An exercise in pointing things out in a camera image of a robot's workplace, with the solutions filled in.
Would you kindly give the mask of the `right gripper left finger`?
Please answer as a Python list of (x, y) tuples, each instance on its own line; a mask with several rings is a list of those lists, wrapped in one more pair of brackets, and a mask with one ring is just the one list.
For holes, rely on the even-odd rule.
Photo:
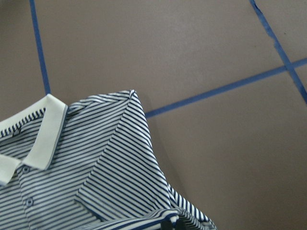
[(172, 230), (171, 221), (162, 221), (160, 230)]

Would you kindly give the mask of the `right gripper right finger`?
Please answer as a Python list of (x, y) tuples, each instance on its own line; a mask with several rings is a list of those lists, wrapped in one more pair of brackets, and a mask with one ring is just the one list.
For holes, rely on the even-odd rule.
[(178, 219), (176, 221), (175, 230), (185, 230), (185, 223), (183, 220)]

